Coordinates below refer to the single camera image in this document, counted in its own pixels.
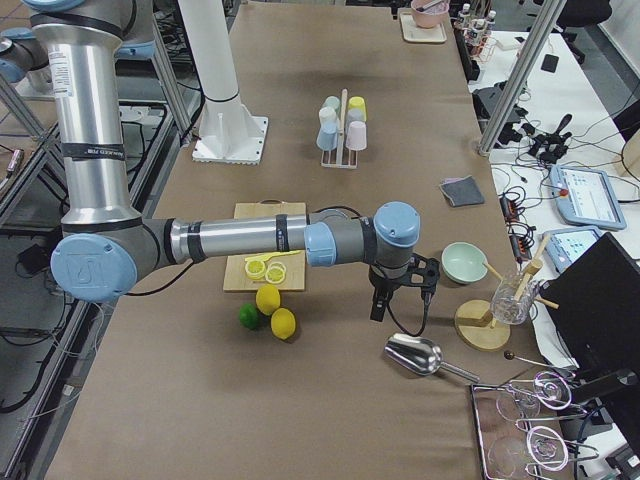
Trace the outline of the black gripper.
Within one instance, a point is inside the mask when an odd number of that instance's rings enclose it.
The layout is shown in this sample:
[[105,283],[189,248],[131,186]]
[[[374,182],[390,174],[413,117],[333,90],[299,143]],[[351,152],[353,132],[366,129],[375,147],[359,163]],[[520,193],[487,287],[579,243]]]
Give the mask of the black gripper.
[[388,300],[400,287],[419,288],[423,300],[430,300],[436,292],[440,278],[440,262],[413,253],[408,264],[399,269],[376,263],[369,267],[369,281],[374,287],[370,319],[383,321]]

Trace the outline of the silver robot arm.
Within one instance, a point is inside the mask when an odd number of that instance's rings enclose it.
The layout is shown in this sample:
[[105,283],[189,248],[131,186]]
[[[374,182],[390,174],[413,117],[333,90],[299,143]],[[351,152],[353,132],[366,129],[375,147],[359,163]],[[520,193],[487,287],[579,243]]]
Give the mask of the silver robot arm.
[[434,259],[414,248],[417,211],[389,202],[371,217],[331,213],[191,223],[147,220],[133,207],[119,113],[115,60],[123,47],[153,50],[147,1],[33,1],[34,34],[48,53],[70,207],[50,266],[58,285],[87,302],[132,292],[155,270],[210,257],[302,250],[309,264],[365,263],[374,288],[371,318],[390,310],[394,292],[417,287],[430,303]]

